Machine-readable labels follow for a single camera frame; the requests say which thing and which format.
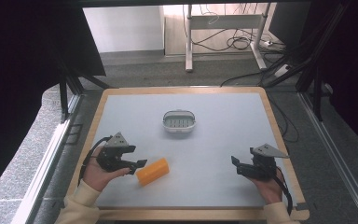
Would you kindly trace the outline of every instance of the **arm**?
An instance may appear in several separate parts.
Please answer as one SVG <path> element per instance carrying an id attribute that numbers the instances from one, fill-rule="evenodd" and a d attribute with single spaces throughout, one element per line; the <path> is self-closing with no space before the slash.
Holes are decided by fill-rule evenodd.
<path id="1" fill-rule="evenodd" d="M 277 170 L 277 177 L 283 181 L 283 175 L 280 170 Z M 282 202 L 281 187 L 279 187 L 275 180 L 250 180 L 255 184 L 266 202 L 264 214 L 268 224 L 299 224 L 299 222 L 293 221 L 287 213 L 286 205 Z"/>
<path id="2" fill-rule="evenodd" d="M 100 151 L 100 147 L 96 148 L 93 155 L 98 155 Z M 109 181 L 125 175 L 129 171 L 129 168 L 124 168 L 107 173 L 99 166 L 95 157 L 92 157 L 74 194 L 64 198 L 65 207 L 61 210 L 56 223 L 90 224 L 97 222 L 100 210 L 94 204 L 98 196 Z"/>

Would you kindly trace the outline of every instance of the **wooden floor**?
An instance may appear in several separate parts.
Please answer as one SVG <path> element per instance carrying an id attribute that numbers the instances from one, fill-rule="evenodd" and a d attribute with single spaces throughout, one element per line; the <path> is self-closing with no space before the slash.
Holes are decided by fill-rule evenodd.
<path id="1" fill-rule="evenodd" d="M 219 20 L 220 17 L 225 15 L 242 15 L 242 14 L 261 14 L 266 8 L 267 4 L 214 4 L 214 5 L 193 5 L 192 15 L 215 15 L 215 19 L 212 19 L 210 23 Z M 262 39 L 279 41 L 274 35 L 272 35 L 268 29 L 270 20 L 275 9 L 275 4 L 271 4 L 268 12 L 268 19 L 262 35 Z M 165 54 L 166 55 L 184 55 L 186 53 L 186 35 L 188 30 L 185 30 L 187 6 L 164 6 L 165 17 Z M 250 35 L 243 31 L 226 30 L 219 33 L 221 30 L 194 30 L 191 33 L 193 42 L 200 42 L 210 36 L 213 37 L 201 42 L 202 45 L 193 45 L 193 52 L 195 54 L 200 53 L 233 53 L 242 52 L 239 49 L 226 49 L 228 44 L 232 43 L 233 36 L 251 38 Z M 257 33 L 257 29 L 253 30 L 254 35 Z M 244 42 L 237 42 L 237 48 L 245 48 L 248 45 L 246 40 Z"/>

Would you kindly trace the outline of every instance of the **white desk leg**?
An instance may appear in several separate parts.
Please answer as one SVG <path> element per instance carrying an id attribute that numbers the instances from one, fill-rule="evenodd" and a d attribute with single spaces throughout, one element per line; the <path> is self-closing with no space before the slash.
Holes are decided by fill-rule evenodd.
<path id="1" fill-rule="evenodd" d="M 264 26 L 266 25 L 267 16 L 269 15 L 269 6 L 270 5 L 271 5 L 271 3 L 267 4 L 266 10 L 264 11 L 264 13 L 261 17 L 260 25 L 259 25 L 258 31 L 257 31 L 257 37 L 255 38 L 255 42 L 251 43 L 252 52 L 254 53 L 255 60 L 257 61 L 257 64 L 258 64 L 258 67 L 260 68 L 260 70 L 267 69 L 266 64 L 264 63 L 263 57 L 260 54 L 260 50 L 258 49 L 258 46 L 260 45 L 261 35 L 263 34 Z"/>
<path id="2" fill-rule="evenodd" d="M 187 43 L 186 43 L 186 71 L 193 71 L 193 43 L 191 42 L 191 7 L 192 5 L 188 5 L 187 12 Z"/>

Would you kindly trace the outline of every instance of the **person's left hand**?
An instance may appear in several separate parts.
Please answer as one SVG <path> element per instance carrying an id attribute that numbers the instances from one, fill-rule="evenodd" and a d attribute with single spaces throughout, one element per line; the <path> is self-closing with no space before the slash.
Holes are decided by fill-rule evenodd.
<path id="1" fill-rule="evenodd" d="M 109 181 L 130 172 L 130 168 L 123 168 L 114 172 L 106 172 L 103 168 L 101 168 L 95 157 L 100 154 L 102 148 L 103 147 L 95 148 L 83 175 L 83 181 L 93 189 L 100 192 L 103 191 Z"/>

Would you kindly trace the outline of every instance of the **white panel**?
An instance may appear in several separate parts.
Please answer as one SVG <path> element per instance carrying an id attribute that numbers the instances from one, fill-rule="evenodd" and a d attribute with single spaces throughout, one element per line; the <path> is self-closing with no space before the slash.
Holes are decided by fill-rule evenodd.
<path id="1" fill-rule="evenodd" d="M 164 49 L 161 6 L 83 10 L 99 52 Z"/>
<path id="2" fill-rule="evenodd" d="M 164 130 L 164 114 L 175 109 L 194 113 L 197 124 L 193 132 Z M 237 175 L 230 158 L 252 163 L 250 147 L 265 143 L 277 147 L 258 93 L 109 96 L 94 144 L 117 132 L 136 146 L 134 153 L 124 154 L 122 160 L 147 159 L 150 164 L 166 158 L 170 172 L 145 187 L 139 185 L 136 175 L 119 177 L 103 191 L 97 201 L 99 206 L 265 204 L 254 184 Z M 277 163 L 283 167 L 281 159 Z"/>

